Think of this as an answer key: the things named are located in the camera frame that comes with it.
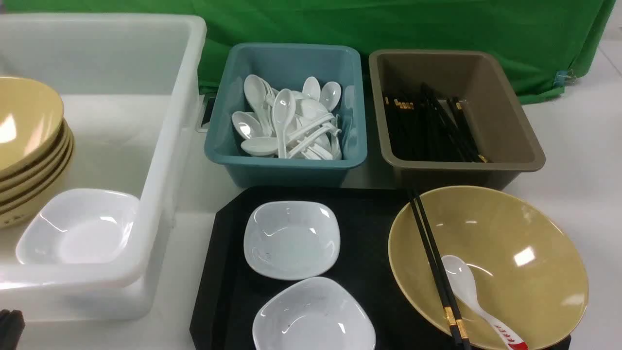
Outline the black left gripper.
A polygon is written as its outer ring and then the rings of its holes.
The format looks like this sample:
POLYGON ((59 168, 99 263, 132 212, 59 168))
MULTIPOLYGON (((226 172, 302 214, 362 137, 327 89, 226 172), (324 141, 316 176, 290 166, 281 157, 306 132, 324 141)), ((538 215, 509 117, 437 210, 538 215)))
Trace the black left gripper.
POLYGON ((25 321, 21 310, 2 310, 0 312, 0 349, 16 350, 24 328, 25 321))

